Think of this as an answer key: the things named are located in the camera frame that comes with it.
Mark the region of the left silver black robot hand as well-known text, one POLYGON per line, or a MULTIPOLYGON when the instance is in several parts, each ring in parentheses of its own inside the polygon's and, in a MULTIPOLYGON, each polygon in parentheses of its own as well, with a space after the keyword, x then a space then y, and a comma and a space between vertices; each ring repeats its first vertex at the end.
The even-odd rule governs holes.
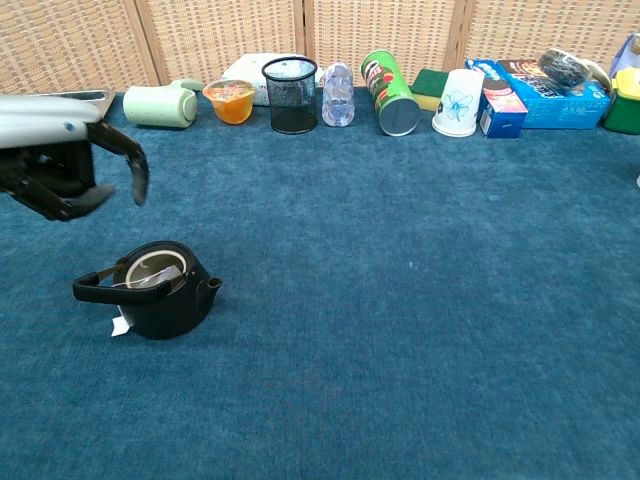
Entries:
POLYGON ((97 184, 92 147, 126 159, 136 205, 147 198, 143 148, 94 105, 49 95, 0 95, 0 193, 48 220, 89 215, 113 194, 97 184))

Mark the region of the pyramid tea bag with tag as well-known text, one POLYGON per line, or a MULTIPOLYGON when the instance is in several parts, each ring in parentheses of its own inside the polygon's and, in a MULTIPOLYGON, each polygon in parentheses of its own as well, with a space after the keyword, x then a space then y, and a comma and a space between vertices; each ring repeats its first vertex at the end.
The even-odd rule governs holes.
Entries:
MULTIPOLYGON (((142 289, 142 288, 151 288, 161 284, 164 281, 176 282, 181 278, 182 272, 175 266, 171 265, 160 270, 157 273, 153 273, 149 276, 138 280, 128 280, 126 282, 121 282, 114 284, 113 287, 121 287, 125 286, 129 289, 142 289)), ((114 317, 112 319, 113 322, 113 331, 111 333, 112 337, 124 335, 129 332, 133 328, 133 321, 129 320, 125 315, 121 307, 118 307, 120 312, 120 316, 114 317)))

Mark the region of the stainless steel tray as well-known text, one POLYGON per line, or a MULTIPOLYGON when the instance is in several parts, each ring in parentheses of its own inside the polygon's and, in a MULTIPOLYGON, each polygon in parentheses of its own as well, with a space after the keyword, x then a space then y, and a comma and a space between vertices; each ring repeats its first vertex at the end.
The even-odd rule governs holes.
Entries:
POLYGON ((78 100, 94 105, 99 110, 101 116, 105 117, 115 98, 115 92, 109 89, 90 89, 52 93, 31 93, 31 96, 49 96, 78 100))

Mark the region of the light green lint roller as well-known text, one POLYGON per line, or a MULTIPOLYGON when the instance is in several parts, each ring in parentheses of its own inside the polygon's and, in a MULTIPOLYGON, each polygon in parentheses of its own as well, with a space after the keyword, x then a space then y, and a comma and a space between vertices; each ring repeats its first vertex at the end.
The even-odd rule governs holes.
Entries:
POLYGON ((197 114, 196 93, 203 88, 203 82, 190 78, 157 87, 131 86, 123 97, 125 117, 140 126, 188 128, 197 114))

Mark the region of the orange jelly cup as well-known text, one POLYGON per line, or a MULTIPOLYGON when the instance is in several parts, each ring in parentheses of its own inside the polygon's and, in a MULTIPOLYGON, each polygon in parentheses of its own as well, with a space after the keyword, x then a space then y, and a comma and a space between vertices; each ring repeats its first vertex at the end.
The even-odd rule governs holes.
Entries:
POLYGON ((243 80, 218 80, 204 87, 203 95, 224 123, 244 123, 251 115, 255 88, 243 80))

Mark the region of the woven rattan folding screen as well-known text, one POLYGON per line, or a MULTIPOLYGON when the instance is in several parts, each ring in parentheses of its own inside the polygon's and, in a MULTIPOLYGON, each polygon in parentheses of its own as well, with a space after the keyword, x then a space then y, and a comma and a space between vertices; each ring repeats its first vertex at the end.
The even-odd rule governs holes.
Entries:
POLYGON ((0 0, 0 93, 208 82, 247 53, 386 49, 407 79, 551 47, 608 67, 636 32, 640 0, 0 0))

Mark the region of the white wet wipes pack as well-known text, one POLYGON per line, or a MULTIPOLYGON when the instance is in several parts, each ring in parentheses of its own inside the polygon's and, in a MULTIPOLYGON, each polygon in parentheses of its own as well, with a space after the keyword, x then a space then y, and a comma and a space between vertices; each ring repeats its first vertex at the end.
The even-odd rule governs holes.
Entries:
POLYGON ((262 67, 269 61, 289 56, 304 57, 296 53, 243 54, 223 72, 220 79, 242 80, 250 83, 256 89, 253 104, 255 106, 268 106, 269 98, 262 67))

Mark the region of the black mesh pen holder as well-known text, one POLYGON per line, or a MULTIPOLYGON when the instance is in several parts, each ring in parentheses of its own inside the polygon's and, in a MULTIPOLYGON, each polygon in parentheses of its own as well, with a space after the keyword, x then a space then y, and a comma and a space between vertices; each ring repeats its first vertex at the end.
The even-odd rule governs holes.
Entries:
POLYGON ((304 56, 284 56, 262 67, 271 127, 282 134, 302 134, 317 126, 317 64, 304 56))

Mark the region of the clear plastic water bottle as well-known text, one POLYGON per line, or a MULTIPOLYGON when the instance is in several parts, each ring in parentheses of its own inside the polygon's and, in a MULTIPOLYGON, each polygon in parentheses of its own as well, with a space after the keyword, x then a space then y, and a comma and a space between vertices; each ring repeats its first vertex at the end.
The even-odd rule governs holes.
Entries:
POLYGON ((343 62, 331 64, 324 74, 322 117, 332 127, 346 127, 355 116, 353 73, 343 62))

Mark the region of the green chips can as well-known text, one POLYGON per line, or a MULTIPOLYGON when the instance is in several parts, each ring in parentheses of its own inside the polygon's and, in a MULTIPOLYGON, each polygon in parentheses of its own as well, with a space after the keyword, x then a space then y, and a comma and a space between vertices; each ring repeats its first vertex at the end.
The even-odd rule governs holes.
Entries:
POLYGON ((372 51, 362 61, 360 70, 382 131, 395 137, 413 132, 420 121, 421 108, 395 57, 387 50, 372 51))

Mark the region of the green yellow sponge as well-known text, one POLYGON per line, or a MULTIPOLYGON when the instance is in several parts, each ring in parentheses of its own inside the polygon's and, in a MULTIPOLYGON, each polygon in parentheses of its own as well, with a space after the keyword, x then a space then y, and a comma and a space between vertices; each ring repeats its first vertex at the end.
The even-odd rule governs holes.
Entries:
POLYGON ((419 72, 410 90, 422 110, 437 110, 447 79, 447 72, 429 69, 419 72))

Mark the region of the blue table cloth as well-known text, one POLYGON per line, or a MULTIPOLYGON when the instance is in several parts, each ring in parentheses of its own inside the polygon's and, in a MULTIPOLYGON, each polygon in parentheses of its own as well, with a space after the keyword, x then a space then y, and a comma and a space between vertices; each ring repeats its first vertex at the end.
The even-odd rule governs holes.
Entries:
POLYGON ((143 207, 103 150, 88 217, 0 196, 0 480, 640 480, 640 136, 109 119, 143 207), (162 240, 209 314, 112 337, 74 280, 162 240))

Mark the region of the white paper cup blue flower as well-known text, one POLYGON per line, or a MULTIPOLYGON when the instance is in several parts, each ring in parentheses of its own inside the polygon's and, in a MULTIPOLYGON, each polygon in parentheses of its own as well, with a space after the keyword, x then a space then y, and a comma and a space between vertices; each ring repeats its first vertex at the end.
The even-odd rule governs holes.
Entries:
POLYGON ((484 78, 484 74, 476 70, 455 69, 449 72, 432 119, 432 126, 438 133, 467 137, 475 132, 484 78))

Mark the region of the blue pink cookie box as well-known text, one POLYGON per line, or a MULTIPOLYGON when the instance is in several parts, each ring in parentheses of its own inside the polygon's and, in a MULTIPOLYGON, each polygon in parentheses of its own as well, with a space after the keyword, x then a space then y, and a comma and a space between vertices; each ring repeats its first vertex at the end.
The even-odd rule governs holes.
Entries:
POLYGON ((465 67, 484 75, 478 124, 487 138, 517 138, 528 114, 525 104, 493 60, 467 59, 465 67))

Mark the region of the brown chocolate pie box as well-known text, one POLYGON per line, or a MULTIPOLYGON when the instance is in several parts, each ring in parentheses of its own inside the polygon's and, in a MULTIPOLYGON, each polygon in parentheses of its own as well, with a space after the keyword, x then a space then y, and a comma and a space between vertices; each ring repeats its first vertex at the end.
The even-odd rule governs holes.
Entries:
POLYGON ((515 60, 499 60, 505 72, 513 77, 516 76, 533 76, 545 77, 546 74, 541 70, 539 63, 535 59, 515 59, 515 60))

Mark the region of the blue biscuit box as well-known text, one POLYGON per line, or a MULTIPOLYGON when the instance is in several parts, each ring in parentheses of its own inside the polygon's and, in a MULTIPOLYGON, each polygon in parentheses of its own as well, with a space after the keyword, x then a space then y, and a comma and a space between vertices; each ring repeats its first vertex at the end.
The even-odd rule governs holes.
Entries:
POLYGON ((524 129, 592 129, 606 113, 610 97, 597 83, 561 88, 544 74, 504 74, 528 110, 524 129))

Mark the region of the green container yellow lid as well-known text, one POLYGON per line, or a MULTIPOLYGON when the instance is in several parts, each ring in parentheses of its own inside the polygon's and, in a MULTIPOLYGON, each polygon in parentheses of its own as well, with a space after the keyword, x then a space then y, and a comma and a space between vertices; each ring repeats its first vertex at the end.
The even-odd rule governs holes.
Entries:
POLYGON ((640 68, 627 67, 612 79, 611 105, 603 125, 610 131, 640 135, 640 68))

